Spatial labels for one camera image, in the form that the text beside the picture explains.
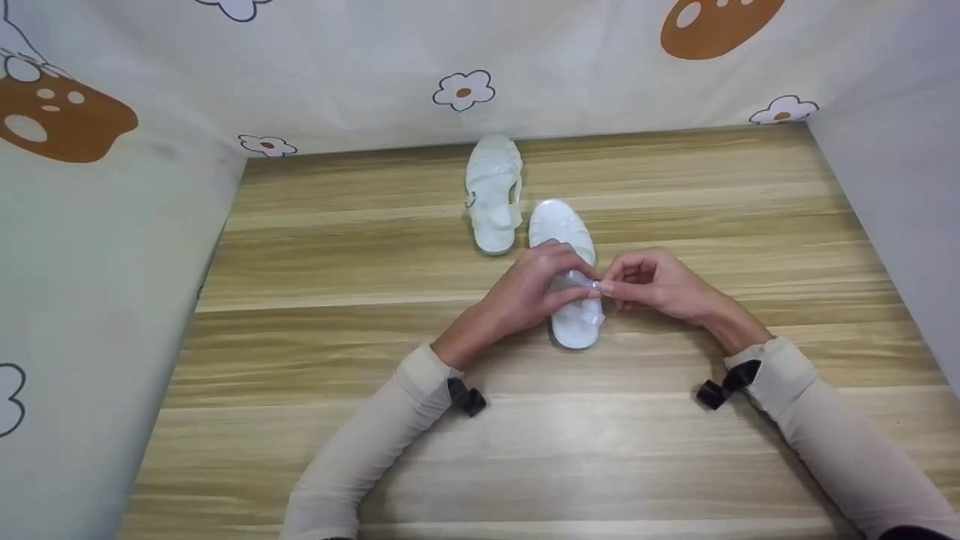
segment printed fabric wall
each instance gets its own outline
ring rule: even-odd
[[[840,118],[924,31],[903,0],[0,3],[17,539],[112,535],[245,158]]]
[[[917,9],[902,0],[7,1],[0,136],[67,161],[96,160],[135,130],[131,100],[249,157],[804,120],[831,114]],[[118,91],[93,91],[107,87]],[[79,88],[96,126],[83,136],[69,101]],[[43,142],[32,140],[38,127]]]
[[[96,13],[42,4],[0,23],[0,538],[102,540],[246,160]]]

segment long sleeve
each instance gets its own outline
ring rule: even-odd
[[[727,367],[752,358],[761,365],[748,393],[867,538],[898,526],[960,538],[960,520],[943,494],[886,433],[817,377],[793,343],[775,338],[727,358]]]
[[[300,477],[280,538],[356,538],[360,501],[403,449],[450,407],[446,380],[462,375],[428,345],[407,356]]]

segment wrist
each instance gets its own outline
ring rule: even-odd
[[[461,313],[430,347],[441,362],[466,371],[498,339],[496,321],[477,304]]]
[[[733,298],[719,293],[699,325],[713,334],[728,356],[773,339],[763,323]]]

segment person's left hand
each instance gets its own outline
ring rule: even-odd
[[[437,356],[459,370],[497,340],[533,328],[561,307],[585,298],[599,298],[589,287],[550,289],[553,279],[579,270],[596,280],[596,271],[570,244],[550,239],[521,255],[493,285],[487,296],[470,307],[433,343]]]

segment hand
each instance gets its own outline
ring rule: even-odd
[[[550,239],[527,250],[483,300],[437,338],[434,352],[447,365],[464,370],[477,353],[499,339],[533,328],[571,302],[599,298],[600,293],[589,287],[551,290],[553,279],[569,270],[597,279],[593,267],[570,244]]]
[[[614,259],[600,290],[616,300],[617,310],[640,303],[698,326],[727,298],[662,248]]]
[[[750,311],[661,248],[616,258],[600,290],[616,300],[619,310],[629,309],[636,302],[704,327],[728,355],[773,339]]]

